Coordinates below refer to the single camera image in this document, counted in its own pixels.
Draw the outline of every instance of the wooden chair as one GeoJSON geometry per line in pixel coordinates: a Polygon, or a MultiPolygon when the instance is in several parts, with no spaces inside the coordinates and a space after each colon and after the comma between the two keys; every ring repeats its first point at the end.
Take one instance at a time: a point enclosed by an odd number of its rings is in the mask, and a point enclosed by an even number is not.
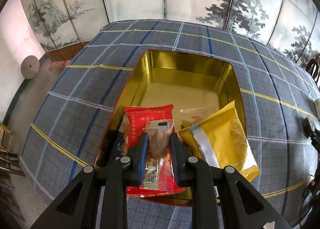
{"type": "Polygon", "coordinates": [[[2,188],[9,189],[10,191],[14,191],[16,189],[11,183],[9,173],[0,170],[0,190],[2,190],[2,188]]]}
{"type": "Polygon", "coordinates": [[[12,138],[14,136],[14,133],[6,126],[3,124],[0,124],[0,152],[2,151],[6,151],[6,152],[10,152],[10,146],[11,146],[11,142],[12,142],[12,138]],[[7,144],[7,146],[2,145],[4,137],[9,135],[9,142],[7,144]]]}
{"type": "Polygon", "coordinates": [[[316,58],[310,59],[306,66],[306,71],[312,76],[312,79],[315,81],[317,87],[319,88],[319,78],[320,78],[320,65],[316,58]]]}
{"type": "Polygon", "coordinates": [[[11,216],[25,222],[25,219],[21,214],[20,207],[14,200],[14,197],[11,193],[0,191],[0,203],[3,204],[2,206],[11,216]]]}
{"type": "Polygon", "coordinates": [[[26,176],[20,168],[18,155],[9,152],[0,152],[0,170],[19,176],[26,176]]]}

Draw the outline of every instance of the floor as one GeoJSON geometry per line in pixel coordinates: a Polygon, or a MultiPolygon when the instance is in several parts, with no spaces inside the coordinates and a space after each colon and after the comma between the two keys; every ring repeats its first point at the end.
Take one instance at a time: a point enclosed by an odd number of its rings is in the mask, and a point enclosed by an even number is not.
{"type": "MultiPolygon", "coordinates": [[[[62,68],[61,64],[56,64],[51,70],[51,61],[45,56],[37,75],[28,83],[26,89],[18,100],[17,105],[11,115],[8,127],[14,131],[11,144],[11,151],[20,155],[23,144],[26,140],[30,123],[45,98],[47,92],[58,79],[62,68]]],[[[47,205],[42,201],[30,180],[26,177],[11,175],[11,182],[15,186],[14,197],[20,206],[26,222],[19,222],[21,229],[28,229],[45,210],[47,205]]]]}

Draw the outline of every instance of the plaid tablecloth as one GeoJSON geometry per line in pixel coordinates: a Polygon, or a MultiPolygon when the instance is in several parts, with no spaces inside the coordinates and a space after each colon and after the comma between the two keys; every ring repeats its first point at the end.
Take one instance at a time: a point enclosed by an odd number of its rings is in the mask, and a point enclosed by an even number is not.
{"type": "MultiPolygon", "coordinates": [[[[291,224],[317,154],[302,132],[320,97],[311,76],[249,38],[166,20],[113,22],[82,49],[48,92],[24,145],[21,165],[47,203],[95,163],[109,118],[132,68],[147,49],[175,50],[230,62],[239,82],[247,136],[261,174],[252,184],[291,224]]],[[[131,228],[188,228],[190,208],[129,199],[131,228]]]]}

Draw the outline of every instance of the yellow stripe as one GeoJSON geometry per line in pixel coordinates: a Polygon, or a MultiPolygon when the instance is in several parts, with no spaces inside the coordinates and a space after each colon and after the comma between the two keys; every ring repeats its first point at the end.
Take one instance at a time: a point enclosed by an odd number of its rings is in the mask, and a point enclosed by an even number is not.
{"type": "MultiPolygon", "coordinates": [[[[130,31],[140,31],[140,32],[150,32],[150,31],[153,31],[153,32],[163,32],[163,33],[174,33],[174,34],[178,34],[178,32],[175,32],[175,31],[165,31],[165,30],[143,30],[143,29],[130,29],[130,30],[127,30],[127,32],[130,32],[130,31]]],[[[102,31],[102,32],[124,32],[124,30],[106,30],[106,31],[102,31]]],[[[233,43],[230,43],[230,42],[227,42],[227,41],[224,41],[224,40],[221,40],[221,39],[216,39],[216,38],[212,38],[212,37],[207,37],[207,36],[203,36],[203,35],[195,35],[195,34],[188,34],[188,33],[181,33],[182,35],[187,35],[187,36],[196,36],[196,37],[203,37],[203,38],[207,38],[207,39],[211,39],[211,40],[214,40],[214,41],[218,41],[218,42],[222,42],[222,43],[225,43],[225,44],[229,44],[231,46],[236,46],[236,44],[233,44],[233,43]]],[[[253,52],[255,54],[258,54],[258,55],[261,55],[262,57],[276,63],[277,65],[283,67],[284,69],[290,71],[291,73],[293,73],[294,75],[296,75],[297,77],[299,77],[303,82],[305,82],[307,85],[309,85],[310,87],[314,88],[309,82],[307,82],[306,80],[304,80],[301,76],[299,76],[298,74],[296,74],[295,72],[291,71],[288,67],[278,63],[277,61],[275,60],[272,60],[270,59],[269,57],[266,57],[262,54],[259,54],[257,51],[254,51],[254,50],[251,50],[249,48],[245,48],[245,47],[242,47],[242,46],[238,46],[239,48],[241,49],[245,49],[247,51],[250,51],[250,52],[253,52]]]]}
{"type": "Polygon", "coordinates": [[[300,186],[302,186],[303,184],[305,184],[306,182],[309,182],[311,179],[313,179],[314,176],[311,176],[310,178],[302,181],[302,182],[299,182],[297,183],[296,185],[294,186],[291,186],[291,187],[288,187],[288,188],[285,188],[285,189],[282,189],[282,190],[279,190],[279,191],[276,191],[276,192],[272,192],[272,193],[268,193],[268,194],[264,194],[262,195],[264,198],[269,198],[269,197],[273,197],[273,196],[277,196],[277,195],[281,195],[285,192],[289,192],[289,191],[292,191],[300,186]]]}
{"type": "Polygon", "coordinates": [[[242,88],[240,88],[240,91],[245,92],[245,93],[249,93],[249,94],[254,94],[255,96],[264,98],[264,99],[266,99],[266,100],[270,100],[270,101],[274,101],[274,102],[277,102],[277,103],[281,103],[282,105],[285,105],[285,106],[287,106],[287,107],[290,107],[290,108],[292,108],[292,109],[295,109],[295,110],[297,110],[297,111],[300,111],[300,112],[302,112],[302,113],[304,113],[304,114],[306,114],[306,115],[310,115],[311,117],[313,117],[313,118],[315,118],[315,119],[318,119],[316,116],[312,115],[311,113],[309,113],[309,112],[307,112],[307,111],[304,111],[304,110],[302,110],[302,109],[300,109],[300,108],[298,108],[298,107],[295,107],[295,106],[293,106],[293,105],[291,105],[291,104],[289,104],[289,103],[286,103],[286,102],[283,102],[283,101],[279,101],[279,100],[276,99],[276,98],[272,98],[272,97],[269,97],[269,96],[266,96],[266,95],[263,95],[263,94],[259,94],[259,93],[256,93],[256,92],[252,92],[252,91],[249,91],[249,90],[245,90],[245,89],[242,89],[242,88]]]}
{"type": "Polygon", "coordinates": [[[101,68],[107,68],[107,69],[117,69],[117,70],[126,70],[126,71],[133,71],[133,68],[131,67],[121,67],[121,66],[112,66],[112,65],[67,65],[66,67],[69,68],[97,68],[97,67],[101,67],[101,68]]]}
{"type": "Polygon", "coordinates": [[[33,123],[31,123],[31,127],[41,136],[43,137],[45,140],[47,140],[49,142],[50,145],[52,145],[52,147],[54,147],[55,149],[57,149],[58,151],[60,151],[62,154],[66,155],[68,158],[72,159],[73,161],[75,160],[79,165],[85,167],[88,166],[87,163],[85,163],[84,161],[78,159],[76,156],[74,156],[73,154],[71,154],[70,152],[66,151],[64,148],[60,147],[58,144],[56,144],[55,142],[53,142],[49,137],[47,137],[41,130],[39,130],[33,123]]]}

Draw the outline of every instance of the individually wrapped snack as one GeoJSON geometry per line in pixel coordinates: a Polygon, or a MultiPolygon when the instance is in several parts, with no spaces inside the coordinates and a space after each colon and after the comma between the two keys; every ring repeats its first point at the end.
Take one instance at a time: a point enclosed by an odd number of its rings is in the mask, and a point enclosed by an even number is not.
{"type": "Polygon", "coordinates": [[[248,181],[260,173],[234,101],[198,124],[182,129],[179,135],[192,154],[204,159],[210,166],[233,166],[248,181]]]}
{"type": "Polygon", "coordinates": [[[171,155],[167,150],[164,158],[154,159],[148,156],[145,176],[140,186],[141,189],[152,189],[159,191],[172,191],[175,184],[172,167],[171,155]]]}
{"type": "Polygon", "coordinates": [[[125,107],[130,121],[128,147],[136,145],[141,132],[147,130],[152,136],[153,154],[149,150],[145,168],[145,177],[140,187],[127,187],[127,195],[137,197],[161,196],[183,192],[185,188],[179,188],[174,180],[171,163],[171,152],[167,147],[169,134],[174,131],[172,120],[173,105],[162,107],[125,107]]]}
{"type": "Polygon", "coordinates": [[[191,125],[199,123],[209,117],[210,115],[216,113],[219,110],[219,105],[211,104],[202,108],[192,108],[192,109],[181,109],[180,114],[182,118],[182,129],[187,128],[191,125]]]}
{"type": "Polygon", "coordinates": [[[164,158],[167,154],[169,135],[174,126],[173,120],[148,121],[146,130],[149,137],[149,151],[154,159],[164,158]]]}

